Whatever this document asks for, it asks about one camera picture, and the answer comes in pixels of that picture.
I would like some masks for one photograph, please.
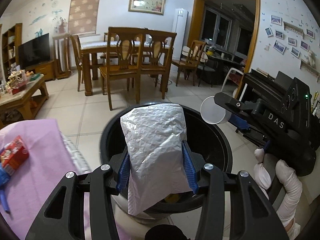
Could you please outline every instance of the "metal screw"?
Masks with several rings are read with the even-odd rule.
[[[109,165],[109,164],[103,164],[100,168],[101,168],[101,170],[103,170],[103,171],[107,171],[107,170],[110,169],[110,165]]]
[[[212,170],[212,169],[213,169],[213,165],[212,165],[211,163],[206,163],[206,164],[204,165],[204,168],[205,168],[206,170]]]
[[[240,176],[246,178],[249,176],[249,173],[247,171],[240,171]]]
[[[68,179],[72,178],[73,176],[75,175],[75,173],[73,171],[69,171],[67,174],[66,174],[66,177]]]

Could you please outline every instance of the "wooden coffee table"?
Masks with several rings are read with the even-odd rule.
[[[7,110],[18,110],[22,118],[17,121],[4,121],[0,120],[0,129],[8,124],[22,121],[32,120],[44,104],[49,99],[47,87],[45,85],[44,75],[40,75],[36,80],[27,84],[27,88],[15,95],[4,94],[0,98],[0,113]],[[37,90],[41,91],[41,95],[32,96]],[[30,99],[33,99],[37,103],[36,108],[30,108]]]

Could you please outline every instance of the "television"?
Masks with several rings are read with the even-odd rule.
[[[21,69],[50,61],[49,33],[20,45],[18,54]]]

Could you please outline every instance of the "window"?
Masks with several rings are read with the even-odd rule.
[[[210,44],[227,49],[232,21],[219,12],[206,7],[202,21],[201,39],[209,40]]]
[[[96,33],[99,0],[71,0],[68,32]]]
[[[252,38],[252,31],[239,28],[236,40],[235,55],[241,58],[247,58]]]

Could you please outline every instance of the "wooden dining table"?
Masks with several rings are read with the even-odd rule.
[[[110,42],[110,48],[112,51],[116,52],[117,41]],[[93,42],[85,42],[81,44],[81,52],[83,55],[82,58],[82,68],[83,68],[83,75],[84,75],[84,88],[85,88],[85,95],[92,96],[92,83],[91,83],[91,72],[90,72],[90,54],[92,55],[92,65],[97,65],[97,53],[107,52],[107,42],[106,41],[93,41]],[[140,46],[139,41],[134,42],[135,47],[138,49]],[[167,56],[167,51],[169,49],[169,45],[165,45],[165,48],[160,50],[160,52],[164,53],[164,59]],[[152,51],[149,42],[144,43],[143,51]],[[92,69],[92,80],[98,79],[98,69]]]

